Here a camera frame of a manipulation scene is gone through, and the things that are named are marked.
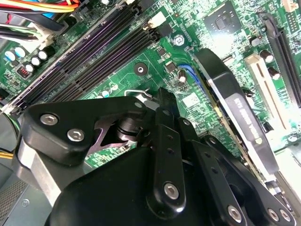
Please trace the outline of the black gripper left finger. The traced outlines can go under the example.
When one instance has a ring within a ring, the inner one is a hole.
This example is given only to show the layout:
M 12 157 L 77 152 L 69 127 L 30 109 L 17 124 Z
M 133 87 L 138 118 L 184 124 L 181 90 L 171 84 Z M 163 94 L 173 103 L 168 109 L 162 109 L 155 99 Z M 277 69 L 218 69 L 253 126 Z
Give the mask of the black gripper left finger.
M 148 204 L 155 212 L 181 212 L 186 195 L 178 116 L 175 96 L 165 88 L 145 101 L 122 96 L 33 105 L 23 115 L 14 169 L 54 205 L 84 175 L 87 155 L 136 143 L 151 153 Z

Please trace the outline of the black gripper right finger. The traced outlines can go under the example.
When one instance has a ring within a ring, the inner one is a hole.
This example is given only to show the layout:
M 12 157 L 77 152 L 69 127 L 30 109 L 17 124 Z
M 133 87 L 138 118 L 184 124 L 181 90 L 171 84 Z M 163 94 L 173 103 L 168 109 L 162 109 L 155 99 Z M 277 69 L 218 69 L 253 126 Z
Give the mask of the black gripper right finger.
M 195 187 L 213 226 L 295 226 L 290 211 L 211 135 L 199 138 L 191 122 L 180 116 L 176 97 L 168 92 L 185 159 L 196 174 Z

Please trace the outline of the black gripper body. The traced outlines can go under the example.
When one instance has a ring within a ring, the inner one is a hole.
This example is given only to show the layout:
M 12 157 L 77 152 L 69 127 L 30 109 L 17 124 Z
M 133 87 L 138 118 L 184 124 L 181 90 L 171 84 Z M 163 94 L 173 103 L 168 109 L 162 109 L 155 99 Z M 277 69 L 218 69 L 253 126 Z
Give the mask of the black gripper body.
M 179 148 L 140 147 L 69 184 L 48 226 L 223 226 Z

